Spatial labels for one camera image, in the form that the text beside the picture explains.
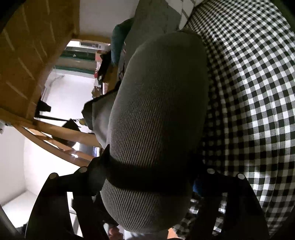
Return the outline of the person's right hand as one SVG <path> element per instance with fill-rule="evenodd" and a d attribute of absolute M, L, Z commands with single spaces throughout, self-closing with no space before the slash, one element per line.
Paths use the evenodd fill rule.
<path fill-rule="evenodd" d="M 118 227 L 110 227 L 108 230 L 109 240 L 124 240 L 124 231 Z"/>

